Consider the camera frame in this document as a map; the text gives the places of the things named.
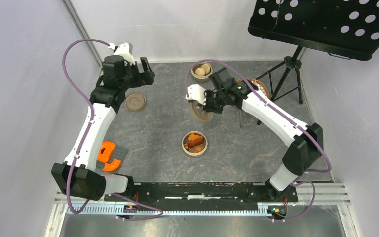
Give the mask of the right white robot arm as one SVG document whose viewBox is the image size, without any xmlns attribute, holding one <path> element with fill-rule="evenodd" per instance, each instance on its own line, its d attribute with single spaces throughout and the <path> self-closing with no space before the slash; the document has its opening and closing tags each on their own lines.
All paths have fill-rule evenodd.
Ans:
<svg viewBox="0 0 379 237">
<path fill-rule="evenodd" d="M 323 129 L 318 124 L 309 125 L 290 115 L 246 78 L 237 81 L 226 68 L 211 75 L 214 89 L 199 84 L 187 87 L 186 99 L 196 104 L 202 113 L 220 114 L 225 106 L 235 106 L 252 115 L 287 146 L 282 164 L 266 181 L 265 195 L 271 201 L 285 196 L 285 189 L 293 184 L 320 158 L 327 159 L 323 149 Z"/>
</svg>

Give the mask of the brown lid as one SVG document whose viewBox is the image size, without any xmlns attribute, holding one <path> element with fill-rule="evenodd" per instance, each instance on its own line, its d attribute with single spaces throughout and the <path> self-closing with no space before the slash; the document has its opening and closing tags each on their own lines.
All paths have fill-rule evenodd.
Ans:
<svg viewBox="0 0 379 237">
<path fill-rule="evenodd" d="M 213 119 L 213 113 L 203 110 L 196 101 L 189 102 L 189 112 L 197 121 L 201 123 L 207 123 Z"/>
<path fill-rule="evenodd" d="M 139 111 L 146 106 L 147 99 L 140 92 L 133 92 L 126 97 L 125 106 L 130 111 Z"/>
</svg>

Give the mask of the round bread bun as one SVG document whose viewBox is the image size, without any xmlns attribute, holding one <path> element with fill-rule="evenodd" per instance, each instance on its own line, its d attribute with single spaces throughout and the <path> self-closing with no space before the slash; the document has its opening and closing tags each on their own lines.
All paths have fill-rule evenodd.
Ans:
<svg viewBox="0 0 379 237">
<path fill-rule="evenodd" d="M 205 72 L 204 75 L 208 75 L 211 72 L 211 65 L 208 63 L 202 64 L 200 68 L 202 68 L 204 70 L 204 72 Z"/>
</svg>

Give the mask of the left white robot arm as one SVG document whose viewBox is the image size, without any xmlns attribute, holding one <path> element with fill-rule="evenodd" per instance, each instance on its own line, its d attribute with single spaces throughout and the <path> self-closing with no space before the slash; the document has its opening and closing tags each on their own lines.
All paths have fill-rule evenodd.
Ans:
<svg viewBox="0 0 379 237">
<path fill-rule="evenodd" d="M 124 56 L 111 55 L 103 61 L 103 73 L 88 97 L 89 107 L 80 134 L 62 163 L 51 174 L 61 192 L 70 197 L 99 200 L 116 193 L 123 201 L 135 196 L 132 177 L 96 172 L 97 156 L 107 130 L 126 98 L 127 90 L 152 85 L 155 73 L 146 57 L 140 58 L 142 71 Z"/>
</svg>

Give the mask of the orange fried food piece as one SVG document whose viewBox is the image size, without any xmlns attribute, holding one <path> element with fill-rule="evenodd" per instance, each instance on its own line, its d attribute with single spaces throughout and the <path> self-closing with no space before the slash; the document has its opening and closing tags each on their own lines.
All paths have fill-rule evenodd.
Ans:
<svg viewBox="0 0 379 237">
<path fill-rule="evenodd" d="M 192 153 L 200 153 L 204 150 L 203 146 L 197 146 L 192 150 Z"/>
</svg>

